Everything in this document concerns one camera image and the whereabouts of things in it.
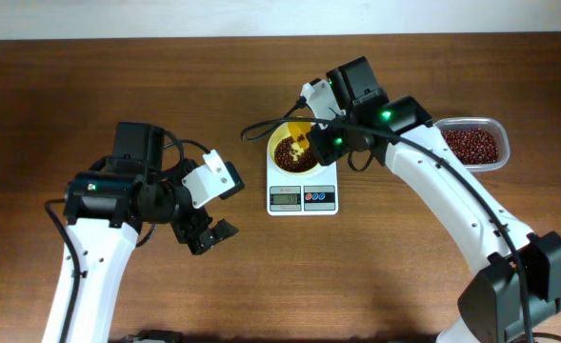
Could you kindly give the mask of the yellow plastic measuring scoop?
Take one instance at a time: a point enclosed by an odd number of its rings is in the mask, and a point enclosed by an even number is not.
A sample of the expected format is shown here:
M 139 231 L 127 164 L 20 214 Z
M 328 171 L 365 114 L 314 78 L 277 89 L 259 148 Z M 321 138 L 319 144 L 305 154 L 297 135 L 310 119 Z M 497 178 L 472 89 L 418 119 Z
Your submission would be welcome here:
M 294 142 L 303 150 L 310 146 L 307 134 L 311 131 L 310 122 L 289 122 L 288 130 Z

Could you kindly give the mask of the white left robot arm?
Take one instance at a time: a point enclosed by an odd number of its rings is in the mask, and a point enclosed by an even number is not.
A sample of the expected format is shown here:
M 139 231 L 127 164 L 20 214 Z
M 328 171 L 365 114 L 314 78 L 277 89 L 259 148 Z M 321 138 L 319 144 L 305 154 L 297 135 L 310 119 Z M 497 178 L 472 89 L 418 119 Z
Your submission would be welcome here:
M 165 170 L 165 143 L 184 141 L 145 123 L 117 125 L 113 152 L 69 182 L 57 216 L 47 214 L 64 242 L 61 272 L 43 336 L 46 342 L 105 342 L 132 252 L 148 237 L 144 224 L 170 225 L 193 255 L 237 234 L 227 220 L 214 222 L 205 206 L 227 199 L 245 184 L 231 162 L 205 150 L 198 165 L 185 155 Z

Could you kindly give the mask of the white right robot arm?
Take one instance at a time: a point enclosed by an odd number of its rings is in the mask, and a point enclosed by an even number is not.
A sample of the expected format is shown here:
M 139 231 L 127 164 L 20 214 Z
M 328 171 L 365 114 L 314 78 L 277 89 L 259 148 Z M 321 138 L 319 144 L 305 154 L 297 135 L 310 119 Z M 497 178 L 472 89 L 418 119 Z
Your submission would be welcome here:
M 474 278 L 437 341 L 540 338 L 535 326 L 561 313 L 561 236 L 536 234 L 497 202 L 413 97 L 388 98 L 366 58 L 305 84 L 301 95 L 315 116 L 307 137 L 321 165 L 369 151 L 421 197 L 465 258 Z

